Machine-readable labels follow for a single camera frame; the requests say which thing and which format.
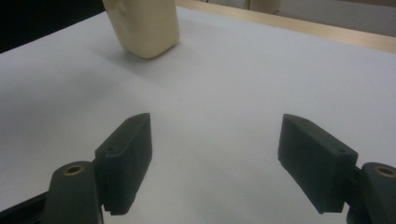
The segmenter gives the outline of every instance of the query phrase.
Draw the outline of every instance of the dark background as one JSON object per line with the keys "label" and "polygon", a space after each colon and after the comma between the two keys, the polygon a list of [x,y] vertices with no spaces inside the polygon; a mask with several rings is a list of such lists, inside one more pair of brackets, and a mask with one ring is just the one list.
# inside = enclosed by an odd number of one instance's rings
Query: dark background
{"label": "dark background", "polygon": [[102,0],[0,0],[0,53],[104,10]]}

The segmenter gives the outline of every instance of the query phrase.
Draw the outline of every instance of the table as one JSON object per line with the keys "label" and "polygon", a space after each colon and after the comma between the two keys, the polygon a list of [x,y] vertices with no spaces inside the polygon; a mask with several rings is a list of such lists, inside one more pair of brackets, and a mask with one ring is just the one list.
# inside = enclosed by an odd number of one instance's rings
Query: table
{"label": "table", "polygon": [[128,215],[105,223],[345,223],[317,214],[277,161],[282,115],[313,120],[358,166],[396,166],[396,54],[177,13],[180,43],[150,61],[122,50],[105,13],[0,55],[0,210],[149,112],[147,177]]}

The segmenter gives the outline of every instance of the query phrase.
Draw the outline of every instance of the cream-colored object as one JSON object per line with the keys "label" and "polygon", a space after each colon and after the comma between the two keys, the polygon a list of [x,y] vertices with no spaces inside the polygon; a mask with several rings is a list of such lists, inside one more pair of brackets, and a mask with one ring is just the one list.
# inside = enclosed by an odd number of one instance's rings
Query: cream-colored object
{"label": "cream-colored object", "polygon": [[175,0],[103,0],[122,47],[141,58],[154,58],[179,39]]}

